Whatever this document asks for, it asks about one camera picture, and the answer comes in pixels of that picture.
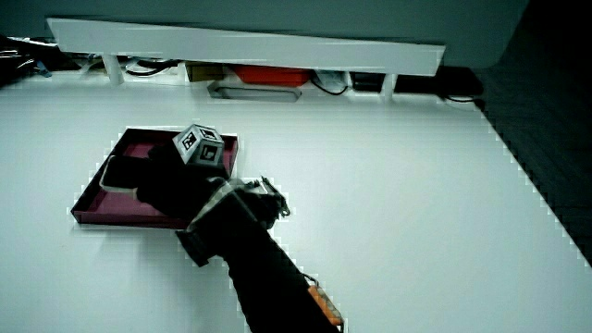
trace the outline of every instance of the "shelf leg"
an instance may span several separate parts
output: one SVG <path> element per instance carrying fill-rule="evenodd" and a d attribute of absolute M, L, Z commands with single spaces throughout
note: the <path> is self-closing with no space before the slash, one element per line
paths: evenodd
<path fill-rule="evenodd" d="M 385 104 L 393 103 L 392 94 L 395 91 L 395 83 L 397 83 L 397 74 L 387 74 L 384 82 L 382 82 L 381 96 Z"/>
<path fill-rule="evenodd" d="M 121 73 L 121 66 L 117 61 L 116 55 L 103 55 L 103 63 L 109 75 L 109 79 L 113 85 L 123 83 L 123 73 Z"/>

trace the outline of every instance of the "orange component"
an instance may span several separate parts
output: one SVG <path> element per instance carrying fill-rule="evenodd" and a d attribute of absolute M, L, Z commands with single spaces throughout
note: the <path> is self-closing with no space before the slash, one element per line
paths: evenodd
<path fill-rule="evenodd" d="M 308 293 L 313 296 L 318 306 L 321 308 L 321 310 L 323 310 L 323 314 L 325 314 L 333 326 L 339 326 L 343 323 L 341 314 L 320 287 L 310 286 L 308 288 Z"/>
<path fill-rule="evenodd" d="M 300 87 L 311 77 L 310 69 L 234 65 L 232 70 L 245 83 Z"/>

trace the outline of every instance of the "dark floor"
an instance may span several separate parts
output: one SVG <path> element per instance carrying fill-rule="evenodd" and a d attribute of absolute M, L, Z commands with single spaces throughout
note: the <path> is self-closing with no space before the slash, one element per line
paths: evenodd
<path fill-rule="evenodd" d="M 592 263 L 589 18 L 568 3 L 531 0 L 499 63 L 474 72 L 487 118 Z"/>

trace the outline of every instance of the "orange connector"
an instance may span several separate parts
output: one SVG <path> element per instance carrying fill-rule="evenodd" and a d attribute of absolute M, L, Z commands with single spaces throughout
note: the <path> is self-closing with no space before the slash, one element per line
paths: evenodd
<path fill-rule="evenodd" d="M 338 327 L 343 324 L 343 318 L 341 317 L 341 314 L 320 287 L 310 286 L 308 288 L 308 292 L 311 294 L 311 296 L 313 296 L 318 306 L 321 308 L 321 310 L 323 310 L 323 314 L 325 314 L 333 326 Z"/>

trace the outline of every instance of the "pink tray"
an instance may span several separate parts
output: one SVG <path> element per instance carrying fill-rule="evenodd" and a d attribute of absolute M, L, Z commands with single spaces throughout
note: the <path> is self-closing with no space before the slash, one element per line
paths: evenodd
<path fill-rule="evenodd" d="M 148 157 L 148 151 L 157 144 L 172 140 L 178 131 L 153 129 L 127 129 L 110 155 Z M 239 150 L 238 137 L 222 134 L 224 140 L 224 167 L 228 176 Z M 186 228 L 191 221 L 166 216 L 148 203 L 140 203 L 126 194 L 105 191 L 99 180 L 105 170 L 105 164 L 92 178 L 91 183 L 82 193 L 71 213 L 78 223 L 129 226 L 142 228 Z"/>

